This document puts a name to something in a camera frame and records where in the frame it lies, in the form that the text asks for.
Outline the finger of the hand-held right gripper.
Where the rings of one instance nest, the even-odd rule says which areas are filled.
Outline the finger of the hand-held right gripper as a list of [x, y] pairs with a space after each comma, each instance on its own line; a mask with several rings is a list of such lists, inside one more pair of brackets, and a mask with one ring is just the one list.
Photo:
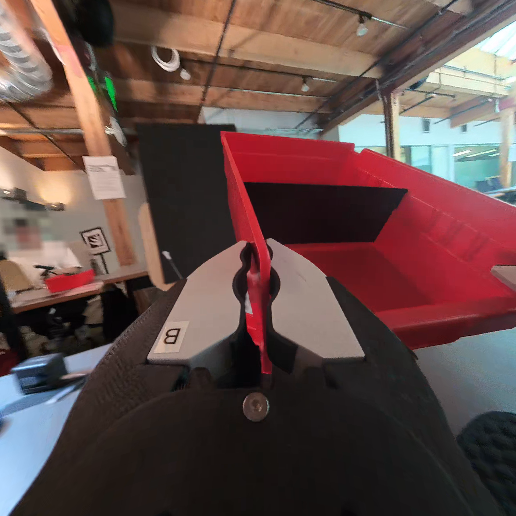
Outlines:
[[515, 292], [515, 265], [495, 265], [491, 268], [491, 274]]

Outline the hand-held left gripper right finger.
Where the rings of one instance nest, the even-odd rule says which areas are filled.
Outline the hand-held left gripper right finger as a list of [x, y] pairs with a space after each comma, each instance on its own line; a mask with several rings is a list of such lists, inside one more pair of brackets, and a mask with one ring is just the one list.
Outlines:
[[311, 261], [269, 238], [267, 353], [288, 374], [329, 363], [362, 361], [365, 353], [332, 291]]

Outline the red plastic bin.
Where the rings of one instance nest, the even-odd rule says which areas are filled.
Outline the red plastic bin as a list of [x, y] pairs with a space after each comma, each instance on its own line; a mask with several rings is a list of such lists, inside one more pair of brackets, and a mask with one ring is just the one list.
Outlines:
[[343, 285], [411, 349], [515, 327], [515, 206], [354, 144], [221, 132], [238, 241], [260, 273], [249, 296], [270, 373], [273, 241]]

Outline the silver ventilation duct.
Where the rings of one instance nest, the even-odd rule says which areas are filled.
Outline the silver ventilation duct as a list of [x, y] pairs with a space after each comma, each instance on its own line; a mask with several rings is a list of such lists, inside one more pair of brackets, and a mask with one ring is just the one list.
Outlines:
[[33, 39], [6, 1], [1, 1], [1, 100], [28, 102], [52, 90], [53, 74]]

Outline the white paper notice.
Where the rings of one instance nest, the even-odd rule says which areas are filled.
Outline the white paper notice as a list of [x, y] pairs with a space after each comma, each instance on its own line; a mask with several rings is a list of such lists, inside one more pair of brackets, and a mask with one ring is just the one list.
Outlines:
[[97, 201], [126, 197], [115, 156], [83, 156], [92, 195]]

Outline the green exit sign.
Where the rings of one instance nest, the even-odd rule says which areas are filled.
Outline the green exit sign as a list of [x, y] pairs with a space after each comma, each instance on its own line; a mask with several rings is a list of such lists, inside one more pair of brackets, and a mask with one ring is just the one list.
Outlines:
[[87, 74], [90, 87], [97, 96], [101, 96], [111, 103], [113, 110], [118, 112], [117, 92], [112, 77], [108, 73]]

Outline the small red bin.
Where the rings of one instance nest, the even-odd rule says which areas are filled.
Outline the small red bin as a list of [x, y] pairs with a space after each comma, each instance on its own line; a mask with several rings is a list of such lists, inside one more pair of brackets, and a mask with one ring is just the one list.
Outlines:
[[95, 279], [93, 269], [76, 274], [51, 274], [43, 280], [50, 293], [62, 293], [88, 285]]

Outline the dark knitted cloth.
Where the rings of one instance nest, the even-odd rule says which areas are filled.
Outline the dark knitted cloth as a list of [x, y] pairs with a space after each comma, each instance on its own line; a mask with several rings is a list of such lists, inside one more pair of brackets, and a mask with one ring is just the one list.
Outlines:
[[505, 514], [515, 515], [515, 413], [481, 414], [456, 441]]

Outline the wooden desk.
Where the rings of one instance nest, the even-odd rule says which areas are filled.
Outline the wooden desk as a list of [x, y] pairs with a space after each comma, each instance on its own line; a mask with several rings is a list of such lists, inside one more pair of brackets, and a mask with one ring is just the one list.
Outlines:
[[124, 266], [111, 274], [94, 278], [94, 281], [61, 293], [50, 293], [47, 288], [37, 288], [16, 294], [10, 301], [13, 313], [19, 314], [34, 309], [99, 295], [104, 287], [147, 276], [147, 270], [139, 264]]

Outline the wooden post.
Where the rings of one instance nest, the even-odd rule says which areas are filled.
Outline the wooden post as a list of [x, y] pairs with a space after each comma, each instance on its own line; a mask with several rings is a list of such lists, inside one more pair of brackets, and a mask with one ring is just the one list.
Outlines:
[[[61, 58], [88, 155], [106, 160], [113, 153], [105, 132], [103, 107], [87, 79], [58, 11], [52, 1], [31, 1], [31, 4]], [[102, 203], [118, 262], [121, 266], [129, 266], [137, 262], [137, 257], [132, 245], [126, 206], [124, 199], [113, 198], [113, 193], [111, 189], [110, 198], [102, 199]]]

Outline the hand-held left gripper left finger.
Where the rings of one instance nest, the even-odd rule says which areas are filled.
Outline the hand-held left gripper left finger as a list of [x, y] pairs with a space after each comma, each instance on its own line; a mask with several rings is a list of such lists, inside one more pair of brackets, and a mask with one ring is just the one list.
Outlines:
[[188, 276], [147, 355], [150, 364], [231, 373], [248, 333], [249, 254], [248, 242], [237, 242]]

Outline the black framed sign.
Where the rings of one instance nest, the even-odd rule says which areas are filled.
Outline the black framed sign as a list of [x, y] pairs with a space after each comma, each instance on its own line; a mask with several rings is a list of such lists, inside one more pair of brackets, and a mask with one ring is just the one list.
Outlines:
[[81, 231], [80, 236], [91, 255], [98, 256], [111, 252], [106, 235], [101, 227]]

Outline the grey power adapter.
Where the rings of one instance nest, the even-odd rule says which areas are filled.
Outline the grey power adapter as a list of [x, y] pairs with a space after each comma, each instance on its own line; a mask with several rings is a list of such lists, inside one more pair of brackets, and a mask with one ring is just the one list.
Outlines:
[[31, 357], [13, 367], [10, 374], [16, 379], [21, 393], [29, 395], [85, 380], [90, 371], [69, 372], [64, 354], [58, 352]]

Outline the tall black board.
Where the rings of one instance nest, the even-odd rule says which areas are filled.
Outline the tall black board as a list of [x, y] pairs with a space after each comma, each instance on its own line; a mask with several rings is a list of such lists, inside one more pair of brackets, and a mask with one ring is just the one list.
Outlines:
[[236, 244], [221, 132], [233, 124], [138, 123], [139, 159], [166, 283]]

